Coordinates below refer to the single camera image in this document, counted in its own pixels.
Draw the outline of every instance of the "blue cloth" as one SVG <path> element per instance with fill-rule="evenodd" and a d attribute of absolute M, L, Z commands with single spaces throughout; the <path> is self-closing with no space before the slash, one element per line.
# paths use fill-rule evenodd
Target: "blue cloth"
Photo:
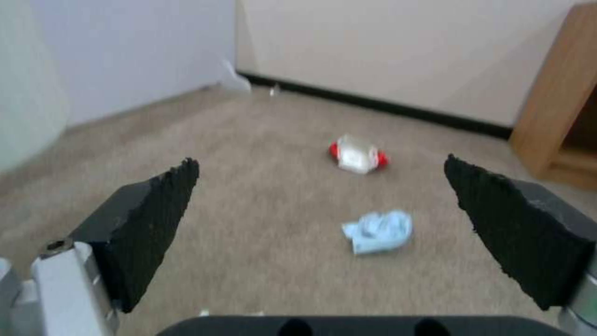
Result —
<path fill-rule="evenodd" d="M 342 225 L 342 230 L 352 240 L 354 254 L 373 253 L 404 245 L 413 233 L 413 222 L 409 214 L 400 210 L 371 212 L 358 222 Z"/>

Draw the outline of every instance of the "black gripper pad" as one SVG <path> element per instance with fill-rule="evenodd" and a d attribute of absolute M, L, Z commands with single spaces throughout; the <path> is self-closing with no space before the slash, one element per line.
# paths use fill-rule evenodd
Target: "black gripper pad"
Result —
<path fill-rule="evenodd" d="M 502 270 L 541 309 L 566 304 L 595 251 L 597 224 L 540 185 L 453 155 L 444 172 Z"/>
<path fill-rule="evenodd" d="M 70 234 L 92 246 L 110 298 L 124 313 L 141 300 L 162 263 L 198 178 L 199 164 L 187 158 L 120 187 Z"/>

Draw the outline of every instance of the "beige carpet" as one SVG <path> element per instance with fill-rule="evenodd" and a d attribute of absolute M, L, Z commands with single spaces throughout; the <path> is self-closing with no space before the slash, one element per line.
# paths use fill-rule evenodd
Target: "beige carpet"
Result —
<path fill-rule="evenodd" d="M 368 176 L 339 170 L 350 133 L 392 158 Z M 290 93 L 187 94 L 68 131 L 0 181 L 0 255 L 22 276 L 39 247 L 75 228 L 119 186 L 184 157 L 201 164 L 164 263 L 121 335 L 199 314 L 506 314 L 548 323 L 492 260 L 442 172 L 449 153 L 528 179 L 502 140 Z M 597 194 L 549 184 L 597 218 Z M 414 238 L 355 257 L 340 224 L 403 209 Z"/>

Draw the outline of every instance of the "wooden cabinet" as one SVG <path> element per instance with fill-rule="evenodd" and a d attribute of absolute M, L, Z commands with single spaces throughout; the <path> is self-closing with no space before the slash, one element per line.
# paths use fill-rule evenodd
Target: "wooden cabinet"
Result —
<path fill-rule="evenodd" d="M 597 189 L 597 2 L 568 13 L 510 144 L 536 178 Z"/>

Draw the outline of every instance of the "candy wrapper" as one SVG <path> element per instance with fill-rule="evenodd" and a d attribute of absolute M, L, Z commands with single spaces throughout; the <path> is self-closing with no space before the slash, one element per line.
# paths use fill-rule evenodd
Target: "candy wrapper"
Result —
<path fill-rule="evenodd" d="M 330 145 L 330 154 L 338 162 L 338 167 L 357 174 L 367 174 L 389 163 L 384 152 L 350 135 L 344 135 L 333 142 Z"/>

